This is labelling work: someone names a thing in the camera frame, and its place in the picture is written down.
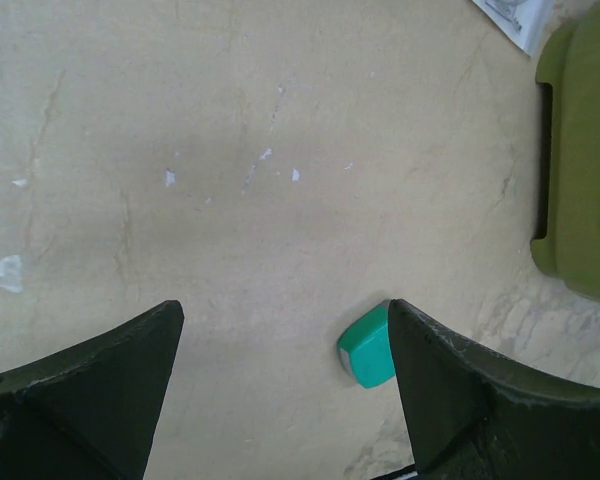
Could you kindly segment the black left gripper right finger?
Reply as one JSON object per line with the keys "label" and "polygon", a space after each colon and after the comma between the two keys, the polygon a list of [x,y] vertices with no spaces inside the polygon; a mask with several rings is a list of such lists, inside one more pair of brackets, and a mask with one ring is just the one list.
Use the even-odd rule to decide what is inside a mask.
{"label": "black left gripper right finger", "polygon": [[404,300],[388,308],[420,479],[600,479],[600,388],[514,361]]}

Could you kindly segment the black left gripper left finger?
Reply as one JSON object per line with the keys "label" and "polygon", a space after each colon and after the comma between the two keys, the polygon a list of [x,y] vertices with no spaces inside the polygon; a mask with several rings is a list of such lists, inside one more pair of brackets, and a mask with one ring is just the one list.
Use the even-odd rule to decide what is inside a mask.
{"label": "black left gripper left finger", "polygon": [[0,373],[0,479],[143,478],[183,324],[165,301]]}

